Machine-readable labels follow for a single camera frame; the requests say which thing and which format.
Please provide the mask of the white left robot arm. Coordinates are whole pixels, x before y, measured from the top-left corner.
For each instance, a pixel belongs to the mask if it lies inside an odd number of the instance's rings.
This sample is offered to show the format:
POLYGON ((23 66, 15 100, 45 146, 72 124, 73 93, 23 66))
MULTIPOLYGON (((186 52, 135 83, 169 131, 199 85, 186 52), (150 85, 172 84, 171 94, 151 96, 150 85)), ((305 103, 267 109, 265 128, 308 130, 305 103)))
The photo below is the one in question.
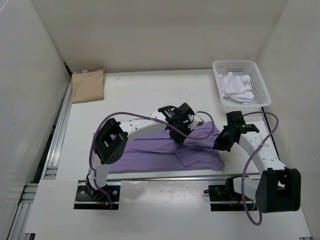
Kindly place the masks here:
POLYGON ((89 170, 85 179, 87 194, 100 200, 107 192, 111 165, 121 159, 127 144, 155 132, 169 131, 169 138, 181 146, 203 120, 190 108, 159 108, 149 115, 115 112, 107 116, 93 134, 89 150, 89 170))

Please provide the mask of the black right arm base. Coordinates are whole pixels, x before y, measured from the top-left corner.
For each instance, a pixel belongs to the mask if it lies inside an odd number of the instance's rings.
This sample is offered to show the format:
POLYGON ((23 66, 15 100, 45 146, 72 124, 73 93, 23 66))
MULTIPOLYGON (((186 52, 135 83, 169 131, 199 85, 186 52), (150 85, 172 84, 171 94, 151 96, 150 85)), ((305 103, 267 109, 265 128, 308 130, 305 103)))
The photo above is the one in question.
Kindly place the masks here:
POLYGON ((229 176, 223 183, 211 183, 203 191, 209 196, 211 212, 244 212, 242 195, 234 190, 233 179, 229 176))

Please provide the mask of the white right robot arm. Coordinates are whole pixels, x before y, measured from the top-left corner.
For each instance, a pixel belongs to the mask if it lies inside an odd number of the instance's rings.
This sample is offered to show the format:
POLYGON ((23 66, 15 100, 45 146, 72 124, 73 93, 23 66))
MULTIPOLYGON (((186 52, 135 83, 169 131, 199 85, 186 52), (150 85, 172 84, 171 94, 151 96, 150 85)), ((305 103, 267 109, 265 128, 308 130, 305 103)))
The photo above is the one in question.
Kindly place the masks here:
POLYGON ((300 172, 296 168, 288 168, 277 158, 263 143, 261 134, 253 124, 226 125, 214 141, 213 148, 229 152, 235 143, 251 157, 260 179, 229 177, 224 188, 226 197, 236 200, 244 193, 262 213, 298 211, 301 201, 300 172))

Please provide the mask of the beige t shirt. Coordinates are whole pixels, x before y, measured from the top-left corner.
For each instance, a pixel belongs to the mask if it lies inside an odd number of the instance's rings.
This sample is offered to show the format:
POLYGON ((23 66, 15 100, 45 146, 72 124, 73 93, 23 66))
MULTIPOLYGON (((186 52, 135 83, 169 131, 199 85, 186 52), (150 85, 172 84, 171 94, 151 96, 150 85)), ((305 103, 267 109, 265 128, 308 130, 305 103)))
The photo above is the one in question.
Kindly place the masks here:
POLYGON ((104 99, 105 69, 92 72, 72 74, 72 99, 73 104, 86 103, 104 99))

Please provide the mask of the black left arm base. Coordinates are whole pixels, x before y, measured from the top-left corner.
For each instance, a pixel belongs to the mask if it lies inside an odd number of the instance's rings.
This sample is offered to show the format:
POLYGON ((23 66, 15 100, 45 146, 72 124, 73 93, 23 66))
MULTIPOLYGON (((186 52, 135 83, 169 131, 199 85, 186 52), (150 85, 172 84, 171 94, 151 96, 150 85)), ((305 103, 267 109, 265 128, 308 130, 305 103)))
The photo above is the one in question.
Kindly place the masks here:
POLYGON ((110 198, 100 190, 95 190, 86 180, 77 183, 73 208, 76 210, 118 210, 120 201, 120 182, 111 182, 101 187, 110 198))

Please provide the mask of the purple t shirt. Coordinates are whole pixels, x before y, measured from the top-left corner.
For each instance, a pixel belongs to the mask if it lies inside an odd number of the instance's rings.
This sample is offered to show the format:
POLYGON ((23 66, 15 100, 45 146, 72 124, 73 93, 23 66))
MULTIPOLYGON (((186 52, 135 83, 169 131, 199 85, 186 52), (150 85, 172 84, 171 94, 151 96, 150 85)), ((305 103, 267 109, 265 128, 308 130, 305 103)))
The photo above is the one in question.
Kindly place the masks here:
POLYGON ((154 132, 129 142, 120 160, 111 165, 113 174, 224 169, 219 152, 213 149, 220 134, 210 121, 197 126, 183 145, 177 145, 169 131, 154 132), (206 139, 198 138, 210 135, 206 139))

